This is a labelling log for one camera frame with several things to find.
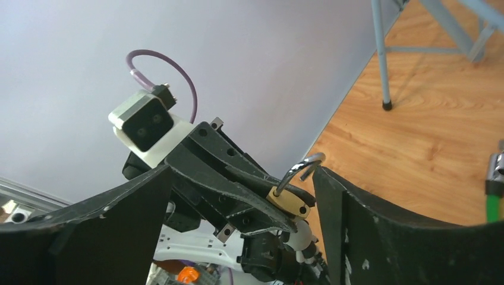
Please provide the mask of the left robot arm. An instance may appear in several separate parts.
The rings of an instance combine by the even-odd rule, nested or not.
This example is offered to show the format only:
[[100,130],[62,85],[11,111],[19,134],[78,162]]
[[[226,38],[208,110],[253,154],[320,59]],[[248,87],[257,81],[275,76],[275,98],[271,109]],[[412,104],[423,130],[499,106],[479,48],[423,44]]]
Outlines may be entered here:
[[177,122],[146,151],[114,128],[129,149],[127,179],[156,166],[172,171],[171,200],[154,259],[185,259],[229,269],[229,281],[329,284],[329,270],[307,216],[309,192],[269,175],[220,123]]

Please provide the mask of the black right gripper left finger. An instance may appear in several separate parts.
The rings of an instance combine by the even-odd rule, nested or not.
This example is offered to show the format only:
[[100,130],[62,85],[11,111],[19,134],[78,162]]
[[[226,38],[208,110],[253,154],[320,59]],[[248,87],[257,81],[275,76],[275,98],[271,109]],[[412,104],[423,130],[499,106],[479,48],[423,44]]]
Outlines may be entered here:
[[145,284],[171,178],[158,166],[25,223],[1,224],[1,283]]

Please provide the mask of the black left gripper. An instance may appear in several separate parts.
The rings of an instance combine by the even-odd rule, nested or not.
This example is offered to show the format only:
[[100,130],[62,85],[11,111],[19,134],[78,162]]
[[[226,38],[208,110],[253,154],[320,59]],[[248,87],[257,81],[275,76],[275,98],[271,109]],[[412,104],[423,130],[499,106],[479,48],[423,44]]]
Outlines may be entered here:
[[279,184],[222,131],[195,125],[164,159],[174,174],[174,191],[217,231],[232,226],[244,235],[271,230],[294,233],[287,214],[266,197]]

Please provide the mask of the small brass padlock with keys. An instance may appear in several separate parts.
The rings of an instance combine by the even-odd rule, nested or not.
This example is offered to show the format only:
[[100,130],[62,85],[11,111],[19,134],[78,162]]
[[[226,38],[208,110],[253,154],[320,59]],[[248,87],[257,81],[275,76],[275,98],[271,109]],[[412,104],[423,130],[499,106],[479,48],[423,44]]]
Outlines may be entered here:
[[324,153],[315,153],[294,164],[277,186],[271,188],[266,199],[280,210],[293,216],[294,221],[304,220],[310,214],[310,206],[300,196],[286,190],[292,178],[301,172],[300,180],[305,181],[326,160]]

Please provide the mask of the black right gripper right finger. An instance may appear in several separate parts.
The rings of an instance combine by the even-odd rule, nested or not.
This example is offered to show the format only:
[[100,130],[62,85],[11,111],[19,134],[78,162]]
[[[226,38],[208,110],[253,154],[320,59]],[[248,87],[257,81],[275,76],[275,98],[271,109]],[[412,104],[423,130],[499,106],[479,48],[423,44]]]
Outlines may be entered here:
[[313,177],[332,284],[502,284],[503,222],[461,226],[402,208],[326,167]]

